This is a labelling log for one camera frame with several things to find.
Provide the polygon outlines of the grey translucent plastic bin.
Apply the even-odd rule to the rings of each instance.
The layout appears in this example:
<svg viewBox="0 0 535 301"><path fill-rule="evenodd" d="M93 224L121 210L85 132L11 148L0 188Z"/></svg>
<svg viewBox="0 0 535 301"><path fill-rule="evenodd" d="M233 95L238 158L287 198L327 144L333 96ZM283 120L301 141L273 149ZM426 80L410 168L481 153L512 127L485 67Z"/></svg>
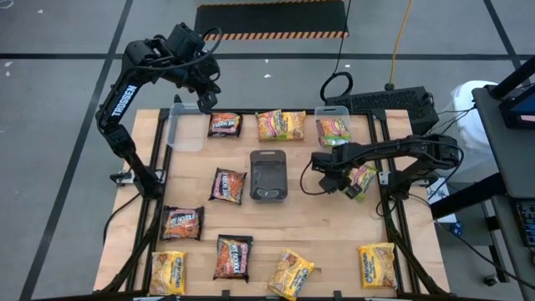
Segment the grey translucent plastic bin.
<svg viewBox="0 0 535 301"><path fill-rule="evenodd" d="M280 203L288 195L286 154L255 150L250 154L250 197L258 203Z"/></svg>

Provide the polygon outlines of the clear plastic bin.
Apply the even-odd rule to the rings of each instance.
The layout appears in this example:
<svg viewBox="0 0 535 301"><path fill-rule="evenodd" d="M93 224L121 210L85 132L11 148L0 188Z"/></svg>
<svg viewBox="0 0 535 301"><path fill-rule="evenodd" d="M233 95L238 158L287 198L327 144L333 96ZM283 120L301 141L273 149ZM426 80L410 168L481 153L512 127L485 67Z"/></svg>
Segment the clear plastic bin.
<svg viewBox="0 0 535 301"><path fill-rule="evenodd" d="M350 139L350 142L352 141L351 122L349 118L349 111L347 108L343 106L320 106L314 110L314 118L315 118L315 124L317 120L333 119L333 118L341 119L345 123L346 127L348 128L349 133L350 133L349 139ZM317 125L316 125L316 133L317 133L317 137L319 138Z"/></svg>
<svg viewBox="0 0 535 301"><path fill-rule="evenodd" d="M177 152L201 151L206 138L208 116L193 103L175 103L169 115L167 145Z"/></svg>

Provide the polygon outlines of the yellow chicken flavor ramen pack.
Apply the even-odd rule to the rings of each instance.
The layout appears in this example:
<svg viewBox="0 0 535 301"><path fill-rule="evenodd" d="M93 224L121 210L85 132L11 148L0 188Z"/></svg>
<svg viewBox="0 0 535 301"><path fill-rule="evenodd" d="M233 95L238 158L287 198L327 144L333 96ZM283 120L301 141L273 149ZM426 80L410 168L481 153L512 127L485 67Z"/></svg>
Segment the yellow chicken flavor ramen pack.
<svg viewBox="0 0 535 301"><path fill-rule="evenodd" d="M283 140L302 140L304 138L305 111L283 112Z"/></svg>

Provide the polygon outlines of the yellow creamy chicken ramen pack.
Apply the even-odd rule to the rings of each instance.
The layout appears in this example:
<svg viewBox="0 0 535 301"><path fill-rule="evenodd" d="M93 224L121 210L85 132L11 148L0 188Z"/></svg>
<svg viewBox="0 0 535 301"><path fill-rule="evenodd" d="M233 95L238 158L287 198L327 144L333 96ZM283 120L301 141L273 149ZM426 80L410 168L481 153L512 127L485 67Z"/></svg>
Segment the yellow creamy chicken ramen pack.
<svg viewBox="0 0 535 301"><path fill-rule="evenodd" d="M397 288L395 276L395 245L373 243L358 249L363 288Z"/></svg>
<svg viewBox="0 0 535 301"><path fill-rule="evenodd" d="M296 301L314 267L314 263L285 248L267 287L280 297Z"/></svg>
<svg viewBox="0 0 535 301"><path fill-rule="evenodd" d="M186 254L178 251L151 254L149 295L182 295L185 287Z"/></svg>

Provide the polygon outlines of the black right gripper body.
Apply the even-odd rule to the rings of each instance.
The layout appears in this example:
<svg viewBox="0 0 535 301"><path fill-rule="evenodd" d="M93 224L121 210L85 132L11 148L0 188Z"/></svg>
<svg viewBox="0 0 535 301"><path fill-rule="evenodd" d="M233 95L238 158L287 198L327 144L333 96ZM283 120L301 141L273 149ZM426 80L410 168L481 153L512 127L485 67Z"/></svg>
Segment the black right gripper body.
<svg viewBox="0 0 535 301"><path fill-rule="evenodd" d="M353 156L331 155L330 163L332 166L330 178L340 181L348 177L348 174L354 169L355 158Z"/></svg>

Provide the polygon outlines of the black keyboard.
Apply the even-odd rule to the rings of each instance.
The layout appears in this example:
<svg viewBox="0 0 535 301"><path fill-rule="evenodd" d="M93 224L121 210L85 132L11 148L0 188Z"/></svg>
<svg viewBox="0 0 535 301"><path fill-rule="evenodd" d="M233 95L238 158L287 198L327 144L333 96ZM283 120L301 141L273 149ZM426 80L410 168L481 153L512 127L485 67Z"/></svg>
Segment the black keyboard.
<svg viewBox="0 0 535 301"><path fill-rule="evenodd" d="M516 201L515 208L524 244L535 247L535 201Z"/></svg>

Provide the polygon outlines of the packets inside bin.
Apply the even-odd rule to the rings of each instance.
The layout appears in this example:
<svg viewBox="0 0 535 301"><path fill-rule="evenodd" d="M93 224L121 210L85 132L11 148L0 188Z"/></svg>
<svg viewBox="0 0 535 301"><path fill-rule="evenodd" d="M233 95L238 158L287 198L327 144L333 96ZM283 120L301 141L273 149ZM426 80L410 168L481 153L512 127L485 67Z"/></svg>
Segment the packets inside bin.
<svg viewBox="0 0 535 301"><path fill-rule="evenodd" d="M217 168L208 200L225 201L241 205L246 176L246 172Z"/></svg>

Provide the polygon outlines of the black fire noodle pack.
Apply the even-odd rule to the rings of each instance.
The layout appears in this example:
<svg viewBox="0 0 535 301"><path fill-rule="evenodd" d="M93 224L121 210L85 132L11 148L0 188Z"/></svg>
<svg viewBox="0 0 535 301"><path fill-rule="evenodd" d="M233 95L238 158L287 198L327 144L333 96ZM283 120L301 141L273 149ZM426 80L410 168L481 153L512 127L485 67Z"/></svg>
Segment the black fire noodle pack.
<svg viewBox="0 0 535 301"><path fill-rule="evenodd" d="M160 239L170 241L191 238L200 241L204 213L205 207L186 209L164 206L160 225Z"/></svg>
<svg viewBox="0 0 535 301"><path fill-rule="evenodd" d="M217 238L217 264L213 279L241 279L247 283L252 245L252 236L220 234Z"/></svg>
<svg viewBox="0 0 535 301"><path fill-rule="evenodd" d="M208 137L238 137L242 130L242 115L236 113L212 113Z"/></svg>

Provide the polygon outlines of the black monitor screen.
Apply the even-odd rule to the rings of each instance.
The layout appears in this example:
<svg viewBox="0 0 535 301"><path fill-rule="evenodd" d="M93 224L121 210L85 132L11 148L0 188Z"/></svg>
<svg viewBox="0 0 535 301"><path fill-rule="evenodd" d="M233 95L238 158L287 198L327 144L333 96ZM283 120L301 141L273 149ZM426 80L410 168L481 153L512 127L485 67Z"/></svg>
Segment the black monitor screen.
<svg viewBox="0 0 535 301"><path fill-rule="evenodd" d="M499 110L507 128L535 130L535 93L507 100Z"/></svg>

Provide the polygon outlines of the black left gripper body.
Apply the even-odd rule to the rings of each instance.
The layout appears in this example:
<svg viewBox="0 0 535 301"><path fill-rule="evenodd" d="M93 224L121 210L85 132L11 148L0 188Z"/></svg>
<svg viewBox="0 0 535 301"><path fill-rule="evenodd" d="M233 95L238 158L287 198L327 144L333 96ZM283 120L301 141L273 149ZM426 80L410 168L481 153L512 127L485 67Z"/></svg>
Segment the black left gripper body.
<svg viewBox="0 0 535 301"><path fill-rule="evenodd" d="M212 54L209 54L201 62L181 69L177 88L185 88L190 93L205 94L208 92L210 82L219 79L221 70L217 60Z"/></svg>

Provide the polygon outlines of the dark side cart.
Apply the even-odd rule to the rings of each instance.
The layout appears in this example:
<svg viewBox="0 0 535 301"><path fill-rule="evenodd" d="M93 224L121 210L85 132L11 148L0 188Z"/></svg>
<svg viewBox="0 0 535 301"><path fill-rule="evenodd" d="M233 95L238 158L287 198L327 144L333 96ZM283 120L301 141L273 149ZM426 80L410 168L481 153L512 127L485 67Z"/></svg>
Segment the dark side cart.
<svg viewBox="0 0 535 301"><path fill-rule="evenodd" d="M535 93L535 84L525 91L518 86L535 74L535 55L500 84L474 89L475 108L488 139L498 172L431 205L435 218L445 217L486 200L492 201L507 250L513 255L524 299L535 301L535 248L523 245L516 219L516 201L535 201L535 130L506 127L499 105L521 95Z"/></svg>

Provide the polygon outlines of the white bag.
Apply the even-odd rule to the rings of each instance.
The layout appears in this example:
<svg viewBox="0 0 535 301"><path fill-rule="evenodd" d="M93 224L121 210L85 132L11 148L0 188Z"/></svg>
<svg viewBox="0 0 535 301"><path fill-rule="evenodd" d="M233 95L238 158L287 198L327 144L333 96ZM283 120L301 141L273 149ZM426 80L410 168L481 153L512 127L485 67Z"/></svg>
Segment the white bag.
<svg viewBox="0 0 535 301"><path fill-rule="evenodd" d="M475 101L472 95L474 89L484 88L487 85L495 85L495 83L485 80L471 80L464 84L460 84L451 91L454 110L466 113L466 115L457 122L460 134L466 143L478 142L488 145L487 135L480 115L475 108Z"/></svg>

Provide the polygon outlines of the black orange-striped floor mat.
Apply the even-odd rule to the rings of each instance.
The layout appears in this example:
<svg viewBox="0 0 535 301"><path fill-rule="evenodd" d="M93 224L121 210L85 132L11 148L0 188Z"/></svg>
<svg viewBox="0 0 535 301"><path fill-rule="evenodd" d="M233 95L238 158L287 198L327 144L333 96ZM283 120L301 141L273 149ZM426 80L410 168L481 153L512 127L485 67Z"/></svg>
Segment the black orange-striped floor mat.
<svg viewBox="0 0 535 301"><path fill-rule="evenodd" d="M195 31L216 40L347 38L343 0L281 0L263 3L218 3L197 7Z"/></svg>

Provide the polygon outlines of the lime chili shrimp ramen pack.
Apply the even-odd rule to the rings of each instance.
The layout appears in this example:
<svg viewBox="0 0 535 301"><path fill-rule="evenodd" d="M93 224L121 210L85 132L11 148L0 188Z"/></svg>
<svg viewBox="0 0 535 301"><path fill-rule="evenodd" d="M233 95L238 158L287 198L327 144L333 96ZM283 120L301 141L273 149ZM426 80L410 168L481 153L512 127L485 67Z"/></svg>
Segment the lime chili shrimp ramen pack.
<svg viewBox="0 0 535 301"><path fill-rule="evenodd" d="M353 185L353 184L359 184L363 189L362 194L360 195L360 199L354 199L354 200L358 202L362 202L366 198L369 185L376 178L376 174L377 174L377 170L374 167L371 167L368 165L362 165L358 168L354 168L348 174L348 178L349 178L348 186Z"/></svg>
<svg viewBox="0 0 535 301"><path fill-rule="evenodd" d="M341 138L348 140L350 138L348 128L339 118L317 120L316 125L320 139Z"/></svg>
<svg viewBox="0 0 535 301"><path fill-rule="evenodd" d="M257 129L260 141L279 140L283 135L283 112L272 110L257 113Z"/></svg>
<svg viewBox="0 0 535 301"><path fill-rule="evenodd" d="M335 147L350 142L350 139L347 136L320 136L318 141L322 147Z"/></svg>

